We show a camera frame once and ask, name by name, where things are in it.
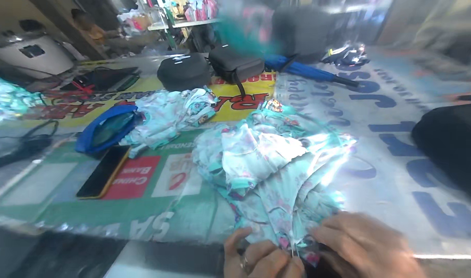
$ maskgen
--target red sign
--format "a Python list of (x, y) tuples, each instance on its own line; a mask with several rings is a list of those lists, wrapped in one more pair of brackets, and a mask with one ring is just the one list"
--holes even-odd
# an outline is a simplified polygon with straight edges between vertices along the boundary
[(160, 161), (160, 156), (145, 156), (127, 160), (103, 199), (142, 197), (155, 172), (158, 161)]

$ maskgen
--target shelf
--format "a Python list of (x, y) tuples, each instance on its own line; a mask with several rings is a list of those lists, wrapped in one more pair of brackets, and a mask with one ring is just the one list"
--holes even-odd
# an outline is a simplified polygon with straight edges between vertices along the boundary
[(203, 20), (203, 21), (179, 20), (179, 21), (176, 21), (176, 23), (173, 25), (173, 27), (174, 28), (183, 28), (183, 27), (189, 27), (189, 26), (217, 23), (217, 22), (220, 22), (220, 21), (221, 21), (220, 18), (213, 18), (213, 19), (208, 19), (208, 20)]
[[(203, 20), (203, 21), (186, 21), (186, 20), (178, 20), (172, 27), (174, 28), (183, 28), (183, 27), (189, 27), (189, 26), (196, 26), (196, 25), (204, 25), (204, 24), (211, 24), (211, 23), (217, 23), (220, 22), (221, 20), (219, 18), (213, 18), (213, 19), (208, 19), (208, 20)], [(155, 30), (164, 30), (167, 29), (166, 26), (150, 26), (148, 27), (149, 31), (155, 31)]]

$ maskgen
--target phone screen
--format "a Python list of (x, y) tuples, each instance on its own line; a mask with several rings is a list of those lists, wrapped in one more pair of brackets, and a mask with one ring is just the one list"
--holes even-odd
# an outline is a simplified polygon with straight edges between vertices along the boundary
[(129, 146), (113, 146), (76, 194), (78, 198), (100, 198), (115, 169), (122, 165)]

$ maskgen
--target blue umbrella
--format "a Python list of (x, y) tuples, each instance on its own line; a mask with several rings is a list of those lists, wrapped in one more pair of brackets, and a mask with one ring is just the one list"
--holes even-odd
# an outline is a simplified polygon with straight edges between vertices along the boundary
[(299, 62), (293, 62), (293, 58), (280, 55), (265, 55), (265, 65), (279, 72), (287, 72), (307, 77), (317, 81), (336, 82), (347, 86), (358, 87), (359, 82), (347, 78), (338, 77), (335, 74), (317, 68), (306, 66)]

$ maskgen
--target hand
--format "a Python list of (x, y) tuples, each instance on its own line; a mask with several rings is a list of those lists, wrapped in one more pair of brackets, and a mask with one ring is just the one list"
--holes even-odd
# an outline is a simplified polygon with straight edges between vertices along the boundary
[(224, 243), (224, 278), (300, 278), (304, 265), (298, 257), (278, 249), (270, 240), (251, 244), (244, 254), (237, 253), (237, 243), (250, 235), (251, 227), (237, 229)]
[(426, 278), (406, 239), (366, 215), (340, 212), (312, 229), (311, 236), (353, 265), (361, 278)]

